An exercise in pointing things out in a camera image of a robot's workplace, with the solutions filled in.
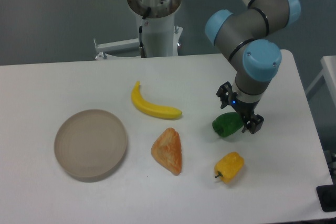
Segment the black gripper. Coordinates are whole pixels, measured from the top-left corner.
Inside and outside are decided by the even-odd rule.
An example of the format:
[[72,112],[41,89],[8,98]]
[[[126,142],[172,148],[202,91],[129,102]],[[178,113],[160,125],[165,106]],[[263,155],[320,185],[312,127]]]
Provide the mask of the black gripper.
[[240,100],[238,98],[238,94],[233,92],[230,82],[225,82],[222,84],[218,88],[216,96],[220,99],[221,109],[224,109],[230,105],[242,117],[244,123],[243,129],[241,131],[242,133],[248,131],[251,134],[255,134],[261,129],[264,118],[259,114],[254,114],[254,110],[259,101],[244,102]]

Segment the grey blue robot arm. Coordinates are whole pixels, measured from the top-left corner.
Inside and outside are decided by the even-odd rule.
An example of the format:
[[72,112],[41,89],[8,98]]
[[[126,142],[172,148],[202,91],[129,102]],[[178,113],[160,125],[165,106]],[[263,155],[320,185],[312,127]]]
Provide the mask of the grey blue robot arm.
[[[295,22],[301,14],[299,0],[242,0],[247,9],[234,15],[214,13],[205,25],[212,45],[236,70],[234,82],[222,84],[217,96],[222,108],[231,106],[243,121],[244,130],[256,133],[264,118],[254,112],[269,83],[277,74],[282,54],[269,34]],[[135,14],[142,58],[175,56],[177,39],[174,16],[182,0],[127,0]]]

